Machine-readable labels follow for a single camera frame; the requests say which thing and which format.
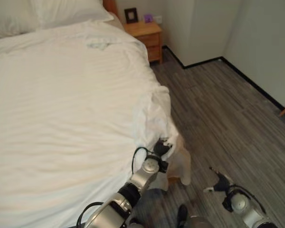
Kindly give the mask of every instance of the wall outlet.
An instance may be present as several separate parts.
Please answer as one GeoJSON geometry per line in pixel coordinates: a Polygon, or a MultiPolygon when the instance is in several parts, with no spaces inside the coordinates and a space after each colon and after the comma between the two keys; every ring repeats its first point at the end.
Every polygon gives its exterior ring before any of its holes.
{"type": "Polygon", "coordinates": [[[162,24],[162,16],[153,16],[153,20],[159,25],[162,24]]]}

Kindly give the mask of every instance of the purple object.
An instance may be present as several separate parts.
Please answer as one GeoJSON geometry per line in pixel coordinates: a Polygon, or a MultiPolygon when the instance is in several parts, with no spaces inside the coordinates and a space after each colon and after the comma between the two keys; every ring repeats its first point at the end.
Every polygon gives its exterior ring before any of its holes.
{"type": "Polygon", "coordinates": [[[153,21],[153,16],[152,16],[152,14],[145,14],[145,15],[143,16],[143,18],[144,18],[144,22],[145,22],[145,23],[150,23],[150,22],[153,21]]]}

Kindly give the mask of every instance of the picture frame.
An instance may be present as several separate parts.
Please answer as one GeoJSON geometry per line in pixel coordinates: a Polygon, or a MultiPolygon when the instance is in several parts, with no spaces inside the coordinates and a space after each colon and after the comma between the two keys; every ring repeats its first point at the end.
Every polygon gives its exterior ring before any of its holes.
{"type": "Polygon", "coordinates": [[[127,21],[127,24],[138,22],[136,8],[125,9],[124,14],[125,14],[125,19],[127,21]]]}

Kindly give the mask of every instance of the white duvet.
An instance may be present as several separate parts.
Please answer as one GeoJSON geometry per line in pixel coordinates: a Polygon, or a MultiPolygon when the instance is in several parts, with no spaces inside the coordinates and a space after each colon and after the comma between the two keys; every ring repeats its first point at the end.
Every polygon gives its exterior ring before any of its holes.
{"type": "Polygon", "coordinates": [[[169,91],[125,32],[85,22],[0,39],[0,228],[74,226],[159,137],[178,137],[169,91]]]}

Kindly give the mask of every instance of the gray wood flooring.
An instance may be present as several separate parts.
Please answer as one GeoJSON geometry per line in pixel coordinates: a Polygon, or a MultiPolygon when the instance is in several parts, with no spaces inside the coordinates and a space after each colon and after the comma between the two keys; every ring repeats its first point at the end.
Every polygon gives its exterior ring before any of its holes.
{"type": "Polygon", "coordinates": [[[183,70],[168,50],[152,65],[170,89],[173,119],[192,156],[191,185],[150,190],[134,215],[148,228],[174,228],[178,206],[205,216],[217,228],[244,228],[221,205],[223,193],[202,192],[216,183],[213,166],[246,187],[268,215],[285,228],[285,116],[225,63],[214,61],[183,70]]]}

